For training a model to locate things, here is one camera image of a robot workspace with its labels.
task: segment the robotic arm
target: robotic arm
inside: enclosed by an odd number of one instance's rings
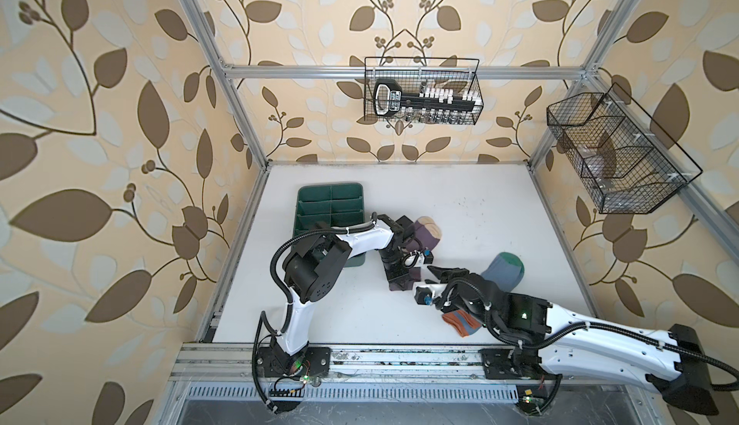
[[[308,351],[308,329],[315,304],[331,290],[346,261],[378,250],[388,282],[406,279],[408,255],[403,242],[412,235],[409,228],[412,225],[407,222],[373,214],[372,221],[364,225],[319,225],[319,229],[282,245],[273,257],[271,274],[288,298],[288,309],[281,330],[274,330],[262,312],[253,361],[264,323],[272,335],[270,348],[276,369],[284,376],[297,373]],[[282,264],[283,283],[276,275],[276,264],[291,245],[294,249]],[[670,330],[630,328],[577,314],[532,296],[501,291],[494,282],[464,268],[429,266],[429,270],[439,282],[416,284],[418,304],[433,305],[445,313],[465,310],[496,340],[513,347],[481,350],[486,378],[555,375],[557,385],[562,375],[604,378],[661,393],[665,402],[674,407],[704,415],[718,413],[712,391],[739,390],[739,371],[705,356],[695,330],[687,326],[673,325]],[[707,364],[733,374],[737,381],[711,384]],[[277,412],[277,406],[261,391],[256,370],[253,372],[260,396]]]

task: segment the table surface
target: table surface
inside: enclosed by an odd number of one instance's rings
[[[442,231],[434,249],[437,266],[480,273],[495,255],[511,252],[525,267],[514,292],[590,314],[523,165],[273,166],[214,342],[253,342],[262,310],[273,327],[282,325],[286,301],[270,277],[270,260],[291,238],[298,190],[337,182],[363,185],[367,217],[373,211],[393,219],[432,217]],[[283,275],[282,268],[278,274]],[[412,291],[389,291],[380,256],[373,251],[362,266],[345,268],[316,305],[311,343],[458,345],[493,340],[485,330],[461,338],[439,311],[417,305]]]

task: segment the wire basket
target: wire basket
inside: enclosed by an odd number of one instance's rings
[[[650,130],[631,120],[624,111],[627,103],[649,117]],[[703,173],[618,84],[606,93],[580,93],[551,104],[547,125],[601,214],[651,213]],[[683,156],[691,169],[679,169],[671,151]]]
[[[388,123],[475,125],[484,106],[479,64],[478,59],[367,57],[364,115]]]

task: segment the green plastic tray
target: green plastic tray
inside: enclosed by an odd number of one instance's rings
[[[364,190],[358,182],[303,186],[298,191],[293,237],[309,231],[317,222],[331,226],[364,223]],[[362,266],[364,254],[353,256],[345,267]]]

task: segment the floral wallpaper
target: floral wallpaper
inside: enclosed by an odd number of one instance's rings
[[[177,0],[0,8],[0,422],[144,423],[256,168]]]
[[[642,0],[601,73],[697,160],[705,173],[696,182],[739,220],[737,7],[739,0]],[[646,328],[689,325],[710,356],[739,365],[739,266],[678,197],[649,215],[597,214],[561,152],[553,148],[538,174],[602,315]],[[732,381],[709,370],[716,383]],[[715,393],[715,417],[669,411],[679,425],[739,423],[737,399]]]
[[[232,64],[456,55],[492,66],[577,66],[617,0],[199,1]]]
[[[298,162],[520,162],[545,130],[561,80],[482,80],[476,125],[392,122],[364,114],[356,80],[245,79],[236,86],[264,153]]]

